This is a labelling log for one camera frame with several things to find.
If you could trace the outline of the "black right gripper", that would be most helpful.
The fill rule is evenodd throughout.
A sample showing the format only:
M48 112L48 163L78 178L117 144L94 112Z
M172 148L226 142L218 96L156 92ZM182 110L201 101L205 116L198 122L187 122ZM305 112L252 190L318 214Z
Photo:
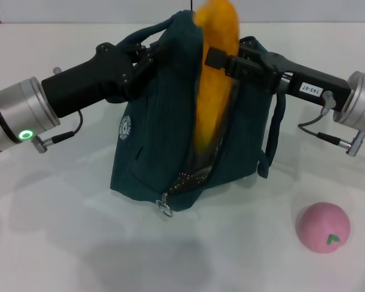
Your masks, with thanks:
M226 76L253 83L267 93L275 94L279 89L316 105L324 105L323 93L330 91L336 111L342 110L352 92L346 80L299 65L277 53L264 52L254 36L240 39L237 55L210 47L204 64L223 69Z

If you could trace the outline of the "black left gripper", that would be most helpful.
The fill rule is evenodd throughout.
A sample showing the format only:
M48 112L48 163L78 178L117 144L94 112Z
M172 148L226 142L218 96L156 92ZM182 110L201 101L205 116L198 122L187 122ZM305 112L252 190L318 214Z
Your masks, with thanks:
M118 103L133 99L130 84L143 84L156 75L163 56L163 46L141 43L125 48L111 43L96 47L88 61L41 82L49 105L57 117L68 116L101 100L112 98Z

